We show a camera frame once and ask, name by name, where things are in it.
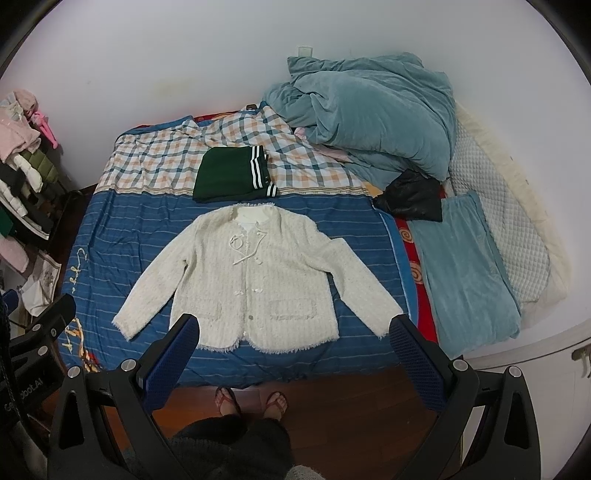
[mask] green knit garment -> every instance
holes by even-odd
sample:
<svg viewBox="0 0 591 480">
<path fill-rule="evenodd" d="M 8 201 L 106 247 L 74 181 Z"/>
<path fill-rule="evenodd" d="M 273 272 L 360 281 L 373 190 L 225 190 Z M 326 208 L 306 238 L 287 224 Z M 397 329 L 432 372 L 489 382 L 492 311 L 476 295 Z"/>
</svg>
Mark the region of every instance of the green knit garment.
<svg viewBox="0 0 591 480">
<path fill-rule="evenodd" d="M 213 147 L 201 160 L 193 200 L 256 200 L 277 195 L 267 169 L 267 155 L 260 146 Z"/>
</svg>

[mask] plaid sheet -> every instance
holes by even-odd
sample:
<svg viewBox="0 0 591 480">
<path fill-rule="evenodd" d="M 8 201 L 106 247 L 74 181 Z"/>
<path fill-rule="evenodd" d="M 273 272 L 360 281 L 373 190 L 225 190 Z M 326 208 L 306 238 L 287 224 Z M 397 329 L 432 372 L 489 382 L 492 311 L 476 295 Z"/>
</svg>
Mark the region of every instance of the plaid sheet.
<svg viewBox="0 0 591 480">
<path fill-rule="evenodd" d="M 212 147 L 261 145 L 280 193 L 367 194 L 336 160 L 299 139 L 268 105 L 196 122 L 185 117 L 122 134 L 96 188 L 117 193 L 192 194 L 203 154 Z"/>
</svg>

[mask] fuzzy fabric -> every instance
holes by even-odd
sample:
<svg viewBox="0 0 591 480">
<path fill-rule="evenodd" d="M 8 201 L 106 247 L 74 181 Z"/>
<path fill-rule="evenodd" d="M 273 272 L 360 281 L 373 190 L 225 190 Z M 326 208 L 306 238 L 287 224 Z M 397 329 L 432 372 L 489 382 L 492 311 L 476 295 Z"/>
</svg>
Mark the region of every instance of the fuzzy fabric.
<svg viewBox="0 0 591 480">
<path fill-rule="evenodd" d="M 275 205 L 232 205 L 198 217 L 134 285 L 113 324 L 131 339 L 174 295 L 170 326 L 199 320 L 199 347 L 263 352 L 311 348 L 339 337 L 326 273 L 340 298 L 377 336 L 402 313 L 342 238 Z"/>
</svg>

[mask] jacket sleeve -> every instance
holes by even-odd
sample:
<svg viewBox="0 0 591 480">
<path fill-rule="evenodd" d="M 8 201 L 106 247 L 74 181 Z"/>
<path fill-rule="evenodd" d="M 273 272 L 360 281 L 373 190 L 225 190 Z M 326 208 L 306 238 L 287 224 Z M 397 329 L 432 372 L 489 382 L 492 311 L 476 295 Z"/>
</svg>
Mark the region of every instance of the jacket sleeve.
<svg viewBox="0 0 591 480">
<path fill-rule="evenodd" d="M 332 274 L 341 300 L 378 337 L 388 333 L 390 320 L 402 313 L 374 274 L 342 238 L 330 239 L 307 217 L 295 233 L 309 266 Z"/>
<path fill-rule="evenodd" d="M 141 274 L 119 313 L 115 325 L 131 340 L 176 291 L 186 267 L 193 260 L 196 222 L 191 223 L 158 254 Z"/>
</svg>

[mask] white wall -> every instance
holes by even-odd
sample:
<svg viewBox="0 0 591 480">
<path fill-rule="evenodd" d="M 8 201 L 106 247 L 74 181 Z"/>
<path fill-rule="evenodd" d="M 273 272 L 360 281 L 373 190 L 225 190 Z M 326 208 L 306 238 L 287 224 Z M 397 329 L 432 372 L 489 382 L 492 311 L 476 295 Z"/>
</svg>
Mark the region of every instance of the white wall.
<svg viewBox="0 0 591 480">
<path fill-rule="evenodd" d="M 0 93 L 37 95 L 62 169 L 82 187 L 130 127 L 259 101 L 287 77 L 297 45 L 327 58 L 408 50 L 444 70 L 544 198 L 573 259 L 572 293 L 539 326 L 483 353 L 591 317 L 591 87 L 525 0 L 64 0 L 17 53 Z"/>
</svg>

